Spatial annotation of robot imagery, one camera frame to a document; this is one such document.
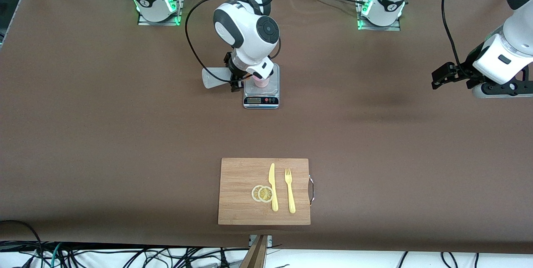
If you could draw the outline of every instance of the white floor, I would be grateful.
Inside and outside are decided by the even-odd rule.
[[[198,255],[217,251],[215,248],[202,249]],[[172,249],[172,255],[182,255],[183,249]],[[242,260],[245,251],[227,252],[228,262]],[[402,251],[308,251],[308,250],[278,250],[271,249],[266,257],[265,268],[278,268],[289,264],[287,268],[397,268]],[[453,253],[459,268],[473,268],[473,253]],[[112,255],[84,253],[76,258],[87,268],[121,268],[133,253],[116,253]],[[0,253],[0,268],[21,267],[29,255],[20,253]],[[160,259],[171,264],[169,259],[160,256]],[[141,268],[145,261],[144,256],[138,257],[131,268]],[[198,260],[192,263],[194,268],[209,266],[219,263],[216,259]],[[32,268],[40,267],[40,261],[34,261]],[[151,261],[148,268],[166,268],[160,261]],[[440,253],[410,252],[402,268],[446,268],[440,258]],[[508,255],[482,253],[479,257],[478,268],[533,268],[533,255]]]

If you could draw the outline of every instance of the digital kitchen scale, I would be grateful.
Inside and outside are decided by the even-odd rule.
[[[254,80],[244,81],[242,105],[246,109],[277,109],[279,107],[279,66],[274,63],[269,83],[264,88],[255,86]]]

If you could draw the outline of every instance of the metal handle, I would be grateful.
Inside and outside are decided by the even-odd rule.
[[[313,201],[314,201],[314,181],[311,178],[311,175],[309,175],[309,181],[311,182],[311,188],[313,189],[313,196],[312,196],[311,200],[309,201],[309,206],[311,207],[311,205],[313,204]]]

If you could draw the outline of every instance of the table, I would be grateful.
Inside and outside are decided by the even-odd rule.
[[[189,26],[208,66],[229,51],[220,2]],[[22,0],[0,50],[2,218],[47,241],[531,253],[532,100],[432,90],[453,59],[440,0],[409,2],[375,32],[348,2],[274,0],[282,105],[259,111],[205,89],[183,27],[139,27],[129,0]],[[510,14],[448,0],[459,57]],[[223,157],[309,158],[311,225],[218,226]]]

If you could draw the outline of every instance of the green led light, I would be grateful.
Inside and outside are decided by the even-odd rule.
[[[137,9],[137,12],[141,13],[141,10],[139,10],[139,5],[137,4],[137,1],[133,0],[135,3],[135,8]]]
[[[168,10],[170,12],[173,12],[176,10],[176,6],[174,5],[173,1],[171,0],[165,0],[165,3],[167,4]]]
[[[368,0],[364,5],[363,5],[363,9],[362,9],[362,14],[363,15],[368,15],[368,13],[370,12],[370,8],[372,7],[372,0]]]

